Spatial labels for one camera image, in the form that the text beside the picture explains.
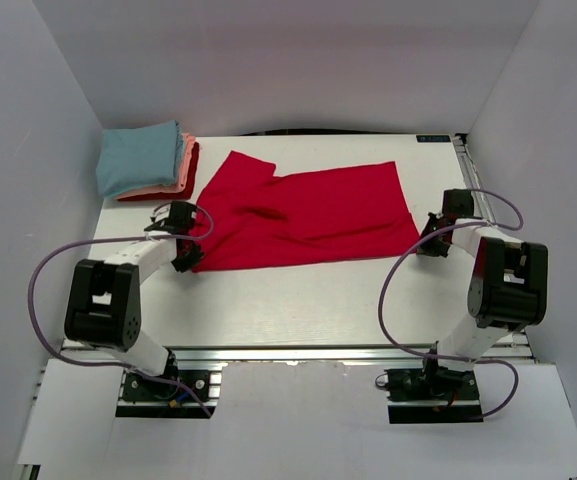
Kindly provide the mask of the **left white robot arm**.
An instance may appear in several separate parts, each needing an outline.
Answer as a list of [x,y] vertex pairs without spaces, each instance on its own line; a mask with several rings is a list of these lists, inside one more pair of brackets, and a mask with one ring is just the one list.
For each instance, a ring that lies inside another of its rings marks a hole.
[[171,351],[142,329],[141,285],[166,265],[180,273],[198,265],[203,252],[192,230],[199,220],[213,226],[200,207],[173,201],[165,217],[151,218],[142,237],[102,260],[81,260],[74,268],[66,338],[145,373],[145,387],[159,399],[177,392],[180,377],[172,369]]

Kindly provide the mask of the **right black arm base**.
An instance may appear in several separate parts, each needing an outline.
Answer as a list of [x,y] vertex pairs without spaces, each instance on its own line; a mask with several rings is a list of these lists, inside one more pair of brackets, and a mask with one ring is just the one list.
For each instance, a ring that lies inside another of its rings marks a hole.
[[387,369],[374,381],[387,394],[391,425],[462,424],[483,421],[473,371],[451,371],[434,360],[421,368]]

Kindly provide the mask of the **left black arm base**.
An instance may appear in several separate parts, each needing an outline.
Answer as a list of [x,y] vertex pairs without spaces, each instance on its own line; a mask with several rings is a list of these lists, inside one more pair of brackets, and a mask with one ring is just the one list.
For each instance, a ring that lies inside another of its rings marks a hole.
[[146,380],[137,373],[123,373],[115,417],[123,419],[207,420],[220,395],[224,363],[179,361],[173,377],[186,389]]

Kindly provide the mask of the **bright red t shirt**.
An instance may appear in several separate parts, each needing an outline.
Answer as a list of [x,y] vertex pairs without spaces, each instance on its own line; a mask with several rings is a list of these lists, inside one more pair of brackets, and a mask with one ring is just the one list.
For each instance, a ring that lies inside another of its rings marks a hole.
[[419,238],[395,163],[278,176],[232,151],[198,197],[214,221],[194,272],[399,256]]

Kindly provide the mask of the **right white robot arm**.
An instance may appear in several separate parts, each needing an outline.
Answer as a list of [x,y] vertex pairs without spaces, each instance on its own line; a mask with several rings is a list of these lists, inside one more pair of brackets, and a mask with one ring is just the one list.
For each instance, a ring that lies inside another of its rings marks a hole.
[[441,211],[429,215],[422,238],[418,255],[447,257],[458,248],[474,259],[467,313],[433,346],[433,358],[419,374],[421,390],[440,399],[498,340],[541,323],[547,308],[549,251],[476,217],[469,189],[443,193]]

